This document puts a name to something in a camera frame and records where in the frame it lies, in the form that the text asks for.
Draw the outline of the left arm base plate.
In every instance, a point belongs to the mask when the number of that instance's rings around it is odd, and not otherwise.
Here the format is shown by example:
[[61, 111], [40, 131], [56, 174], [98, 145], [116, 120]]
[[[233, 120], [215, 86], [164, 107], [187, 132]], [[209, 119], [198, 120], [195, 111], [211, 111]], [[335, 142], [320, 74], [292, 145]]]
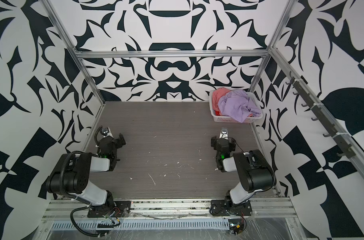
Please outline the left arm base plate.
[[131, 211], [131, 201], [114, 201], [113, 204], [101, 206], [91, 206], [89, 208], [88, 218], [102, 218], [109, 215], [112, 218], [121, 218], [127, 216]]

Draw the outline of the purple t-shirt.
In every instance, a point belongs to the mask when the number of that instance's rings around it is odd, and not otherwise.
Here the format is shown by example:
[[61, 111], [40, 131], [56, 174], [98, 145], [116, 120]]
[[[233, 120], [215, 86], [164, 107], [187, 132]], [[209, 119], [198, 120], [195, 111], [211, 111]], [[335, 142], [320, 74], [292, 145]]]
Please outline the purple t-shirt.
[[222, 116], [230, 117], [239, 122], [246, 123], [260, 119], [263, 116], [255, 95], [245, 90], [233, 90], [218, 100], [218, 109]]

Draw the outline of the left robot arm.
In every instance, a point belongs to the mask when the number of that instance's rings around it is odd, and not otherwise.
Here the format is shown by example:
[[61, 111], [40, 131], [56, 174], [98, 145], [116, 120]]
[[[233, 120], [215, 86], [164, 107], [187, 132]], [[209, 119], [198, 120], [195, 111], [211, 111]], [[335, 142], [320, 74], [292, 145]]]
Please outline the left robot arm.
[[117, 162], [118, 149], [126, 145], [123, 134], [114, 138], [109, 127], [99, 126], [94, 134], [97, 152], [73, 151], [61, 155], [48, 176], [48, 193], [77, 200], [92, 207], [114, 208], [112, 193], [90, 181], [90, 173], [112, 172]]

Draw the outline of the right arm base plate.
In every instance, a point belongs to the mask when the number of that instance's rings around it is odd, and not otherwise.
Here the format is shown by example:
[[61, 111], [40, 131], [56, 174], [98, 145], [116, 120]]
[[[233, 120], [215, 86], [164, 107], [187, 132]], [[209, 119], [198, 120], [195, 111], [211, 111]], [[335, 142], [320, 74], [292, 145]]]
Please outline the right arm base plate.
[[211, 200], [209, 213], [215, 217], [251, 216], [252, 207], [250, 202], [234, 205], [227, 200]]

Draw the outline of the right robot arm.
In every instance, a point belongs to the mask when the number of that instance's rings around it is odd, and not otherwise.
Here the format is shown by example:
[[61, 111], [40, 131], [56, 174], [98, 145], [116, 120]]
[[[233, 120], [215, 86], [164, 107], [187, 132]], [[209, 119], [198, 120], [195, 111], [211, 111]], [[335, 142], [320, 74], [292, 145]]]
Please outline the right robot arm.
[[211, 138], [216, 151], [215, 161], [223, 173], [237, 172], [239, 183], [228, 191], [225, 202], [233, 207], [247, 202], [256, 193], [266, 192], [276, 185], [276, 176], [260, 150], [236, 152], [237, 141], [222, 128], [219, 136]]

